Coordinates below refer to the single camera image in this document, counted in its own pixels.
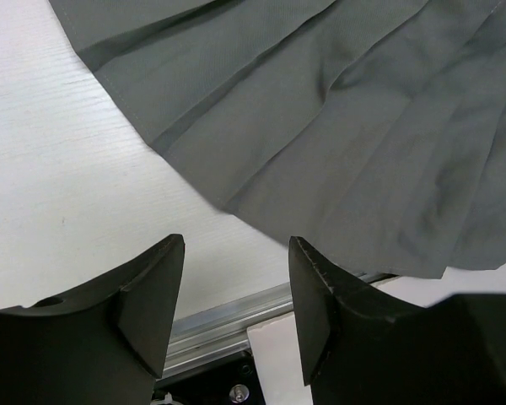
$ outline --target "gray cloth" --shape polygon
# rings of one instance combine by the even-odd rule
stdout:
[[[216,207],[354,273],[506,262],[506,0],[51,0]]]

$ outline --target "white wooden surface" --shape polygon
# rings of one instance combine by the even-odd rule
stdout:
[[[0,308],[186,238],[176,318],[288,281],[287,252],[144,145],[46,0],[0,0]]]

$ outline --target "bolt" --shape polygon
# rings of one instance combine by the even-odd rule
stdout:
[[[247,386],[242,384],[238,384],[237,386],[233,386],[230,390],[229,398],[232,403],[242,403],[247,401],[247,398],[250,397],[250,390]]]

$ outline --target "gray skirt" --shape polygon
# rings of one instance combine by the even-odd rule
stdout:
[[[51,0],[210,203],[354,273],[506,262],[506,0]]]

